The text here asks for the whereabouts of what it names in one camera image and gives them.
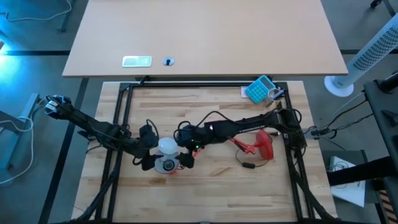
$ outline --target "wooden table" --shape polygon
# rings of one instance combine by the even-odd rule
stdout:
[[[347,73],[320,0],[90,0],[63,76]]]
[[[302,127],[313,124],[302,82],[288,82],[294,108],[301,111]],[[119,82],[103,84],[96,119],[113,121]],[[217,110],[230,119],[248,118],[265,113],[264,105],[241,98],[239,87],[140,88],[133,92],[129,125],[133,136],[150,118],[159,135],[172,137],[179,122],[199,122]],[[222,119],[217,114],[208,120]],[[237,136],[254,142],[255,133]],[[304,155],[310,189],[319,202],[336,216],[328,179],[318,142],[307,140]],[[114,222],[291,222],[296,221],[285,149],[281,137],[273,138],[274,160],[263,167],[246,169],[235,160],[237,150],[230,142],[207,146],[199,153],[193,169],[163,175],[155,170],[142,171],[123,155]],[[76,196],[73,218],[81,215],[98,193],[106,150],[90,151],[86,156]],[[239,154],[241,160],[262,163],[259,156]],[[107,211],[109,194],[105,200]]]

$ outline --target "sticker on desk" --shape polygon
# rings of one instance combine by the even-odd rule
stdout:
[[[151,56],[124,56],[122,67],[124,68],[137,68],[137,67],[150,67],[152,65]]]
[[[245,92],[247,86],[241,86],[241,96],[242,98],[249,98]]]

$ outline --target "red object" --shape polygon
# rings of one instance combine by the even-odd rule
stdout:
[[[269,135],[264,131],[260,130],[256,134],[256,141],[258,146],[261,157],[265,160],[271,160],[274,158],[274,148],[272,148],[272,142]]]
[[[272,148],[272,142],[269,135],[264,131],[260,130],[256,134],[256,143],[253,145],[248,145],[238,139],[232,138],[231,142],[235,143],[244,153],[255,154],[255,148],[259,148],[260,155],[265,160],[271,160],[274,158],[274,149]]]

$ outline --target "calculator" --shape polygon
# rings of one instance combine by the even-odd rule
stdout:
[[[268,91],[272,88],[276,88],[276,86],[266,75],[262,75],[254,83],[250,84],[244,92],[254,103],[260,103],[267,97]]]

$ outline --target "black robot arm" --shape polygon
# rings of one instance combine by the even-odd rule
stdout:
[[[132,138],[131,132],[117,124],[98,121],[80,110],[76,110],[69,98],[55,95],[46,96],[48,103],[45,106],[45,114],[55,119],[69,120],[81,127],[79,131],[83,137],[96,138],[107,149],[123,150],[138,159],[150,159],[149,149],[157,146],[157,136],[152,126],[147,124],[140,128],[140,136]]]
[[[180,147],[186,147],[188,152],[181,153],[178,159],[183,166],[192,168],[195,161],[192,156],[193,151],[204,148],[208,144],[225,142],[237,134],[264,128],[275,128],[283,134],[289,134],[289,141],[294,148],[306,147],[307,143],[297,120],[296,111],[295,109],[277,108],[266,114],[244,118],[239,121],[232,121],[223,114],[212,111],[205,118],[212,113],[218,113],[225,120],[206,122],[203,127],[199,127],[199,125],[205,118],[196,126],[190,124],[188,121],[183,121],[174,132],[174,139]],[[188,125],[180,128],[183,123],[187,123]]]

